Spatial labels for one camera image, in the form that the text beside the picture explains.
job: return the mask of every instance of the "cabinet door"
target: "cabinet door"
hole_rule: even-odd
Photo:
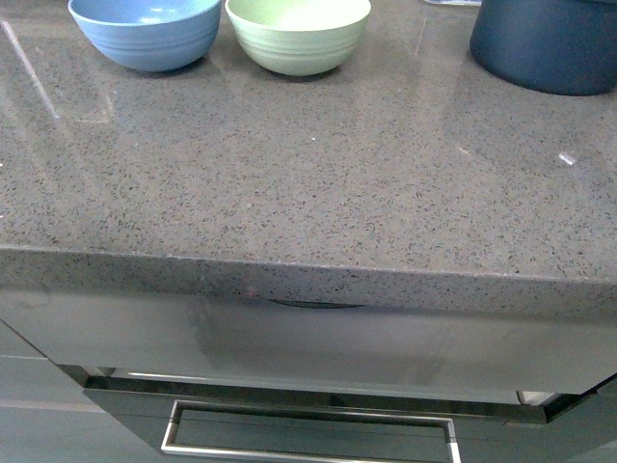
[[[0,407],[0,461],[164,463],[170,460],[106,413]]]
[[[0,320],[0,356],[43,358],[37,349],[2,320]]]
[[[47,359],[0,356],[0,406],[97,410],[82,388]]]
[[[1,316],[56,363],[182,381],[492,400],[580,394],[617,367],[609,323],[138,293],[2,301]]]

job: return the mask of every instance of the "kitchen counter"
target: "kitchen counter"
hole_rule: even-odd
[[[617,98],[493,77],[475,14],[375,0],[348,62],[291,79],[225,14],[143,74],[66,2],[5,2],[0,285],[617,319]]]

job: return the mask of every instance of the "green bowl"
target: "green bowl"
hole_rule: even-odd
[[[368,0],[227,0],[240,46],[286,75],[336,68],[352,54],[370,14]]]

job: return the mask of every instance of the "drawer handle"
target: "drawer handle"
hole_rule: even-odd
[[[401,413],[394,414],[382,411],[373,412],[363,409],[346,409],[338,407],[318,409],[281,407],[277,405],[260,406],[233,402],[194,402],[187,400],[176,400],[174,402],[172,416],[170,417],[167,430],[165,431],[165,437],[163,438],[163,444],[161,445],[161,450],[167,454],[225,459],[246,458],[257,461],[281,463],[288,463],[290,461],[310,463],[393,463],[393,461],[395,461],[396,463],[403,463],[401,460],[378,460],[373,458],[332,456],[314,453],[294,453],[253,449],[225,449],[179,445],[175,443],[175,438],[182,419],[182,412],[185,410],[331,422],[360,422],[440,427],[443,429],[445,434],[445,443],[447,444],[449,463],[461,463],[461,456],[454,433],[454,421],[448,418],[416,417]]]
[[[281,299],[270,299],[270,302],[283,306],[301,307],[303,309],[355,309],[364,307],[364,304],[337,304],[334,302],[307,302],[307,301],[282,301]]]

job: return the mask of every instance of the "pot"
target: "pot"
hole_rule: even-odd
[[[484,0],[470,50],[528,89],[608,93],[617,87],[617,0]]]

